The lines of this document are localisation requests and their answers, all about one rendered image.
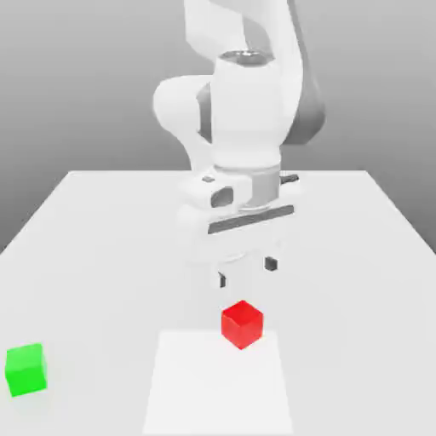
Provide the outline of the small red cube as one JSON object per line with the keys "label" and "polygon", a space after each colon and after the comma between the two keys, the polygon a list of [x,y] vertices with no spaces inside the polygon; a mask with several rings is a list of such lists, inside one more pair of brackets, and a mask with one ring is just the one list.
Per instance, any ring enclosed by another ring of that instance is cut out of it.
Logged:
{"label": "small red cube", "polygon": [[263,325],[263,312],[245,300],[221,312],[221,333],[240,350],[262,337]]}

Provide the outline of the small green cube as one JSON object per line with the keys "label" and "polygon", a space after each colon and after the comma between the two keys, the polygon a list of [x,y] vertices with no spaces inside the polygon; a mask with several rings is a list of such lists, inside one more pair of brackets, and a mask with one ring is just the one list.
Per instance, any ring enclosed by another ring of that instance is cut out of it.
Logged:
{"label": "small green cube", "polygon": [[12,397],[46,389],[48,376],[43,345],[33,343],[8,349],[4,374]]}

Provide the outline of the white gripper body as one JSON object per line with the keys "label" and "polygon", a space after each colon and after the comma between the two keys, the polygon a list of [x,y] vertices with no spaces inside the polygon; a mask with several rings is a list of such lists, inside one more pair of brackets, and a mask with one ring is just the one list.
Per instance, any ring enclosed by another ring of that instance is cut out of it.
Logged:
{"label": "white gripper body", "polygon": [[209,212],[204,262],[232,261],[280,242],[289,233],[294,213],[295,206],[290,203]]}

